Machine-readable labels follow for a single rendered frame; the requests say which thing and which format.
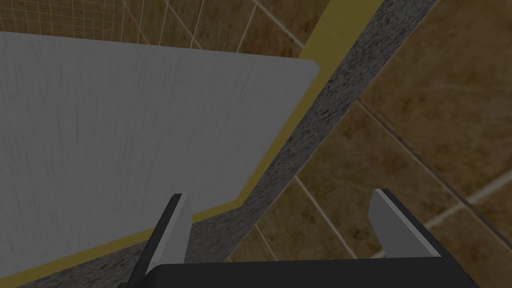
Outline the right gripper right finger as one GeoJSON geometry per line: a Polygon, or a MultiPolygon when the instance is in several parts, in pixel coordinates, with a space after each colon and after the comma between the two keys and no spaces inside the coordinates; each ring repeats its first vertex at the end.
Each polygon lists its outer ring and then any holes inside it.
{"type": "Polygon", "coordinates": [[[388,189],[372,190],[368,219],[388,258],[451,256],[388,189]]]}

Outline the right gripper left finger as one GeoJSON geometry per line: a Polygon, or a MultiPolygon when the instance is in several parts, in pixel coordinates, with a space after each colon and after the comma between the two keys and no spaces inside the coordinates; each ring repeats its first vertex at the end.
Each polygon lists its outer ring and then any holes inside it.
{"type": "Polygon", "coordinates": [[[192,209],[185,193],[172,195],[127,281],[134,287],[159,265],[183,264],[192,227],[192,209]]]}

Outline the yellow cupboard with granite edge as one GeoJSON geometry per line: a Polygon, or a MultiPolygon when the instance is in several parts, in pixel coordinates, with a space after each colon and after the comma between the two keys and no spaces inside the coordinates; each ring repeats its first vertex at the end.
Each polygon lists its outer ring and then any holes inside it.
{"type": "MultiPolygon", "coordinates": [[[[185,263],[226,260],[328,133],[377,76],[437,0],[330,0],[301,51],[318,61],[295,128],[279,140],[249,180],[245,200],[217,215],[193,215],[185,263]]],[[[90,250],[0,278],[0,288],[50,288],[68,279],[86,288],[114,288],[128,277],[147,229],[90,250]]]]}

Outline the grey cupboard door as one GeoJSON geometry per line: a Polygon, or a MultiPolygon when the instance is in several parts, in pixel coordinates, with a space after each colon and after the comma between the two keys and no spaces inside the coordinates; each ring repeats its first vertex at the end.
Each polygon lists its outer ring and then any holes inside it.
{"type": "Polygon", "coordinates": [[[0,278],[234,201],[319,70],[0,31],[0,278]]]}

